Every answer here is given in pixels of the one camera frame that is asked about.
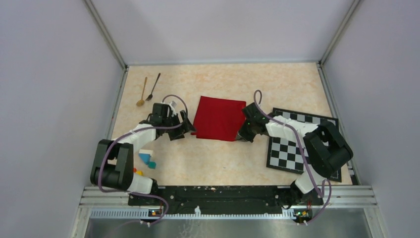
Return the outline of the red cloth napkin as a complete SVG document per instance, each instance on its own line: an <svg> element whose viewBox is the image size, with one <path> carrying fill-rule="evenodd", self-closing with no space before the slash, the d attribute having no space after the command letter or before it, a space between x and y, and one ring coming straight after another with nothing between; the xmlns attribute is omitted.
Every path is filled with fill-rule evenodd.
<svg viewBox="0 0 420 238"><path fill-rule="evenodd" d="M194 118L198 139L234 141L245 122L245 101L201 96Z"/></svg>

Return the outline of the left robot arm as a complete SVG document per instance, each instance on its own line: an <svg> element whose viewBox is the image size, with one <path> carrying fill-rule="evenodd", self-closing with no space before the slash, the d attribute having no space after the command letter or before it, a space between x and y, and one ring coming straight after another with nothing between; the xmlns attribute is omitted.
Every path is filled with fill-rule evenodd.
<svg viewBox="0 0 420 238"><path fill-rule="evenodd" d="M184 138L196 129L188 119L188 110L175 110L175 103L155 103L145 120L126 134L99 141L90 174L92 184L108 190L140 194L147 205L158 201L159 192L152 178L134 172L134 156L150 142L168 134L170 140Z"/></svg>

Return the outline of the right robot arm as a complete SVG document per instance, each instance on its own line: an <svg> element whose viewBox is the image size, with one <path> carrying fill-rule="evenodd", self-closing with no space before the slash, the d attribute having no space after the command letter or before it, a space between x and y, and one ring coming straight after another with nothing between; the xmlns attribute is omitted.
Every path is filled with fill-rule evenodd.
<svg viewBox="0 0 420 238"><path fill-rule="evenodd" d="M270 138L267 166L301 172L290 188L296 204L309 200L315 185L338 175L354 156L338 119L276 108L264 115L255 103L242 112L246 119L236 140L253 142L256 135L266 135Z"/></svg>

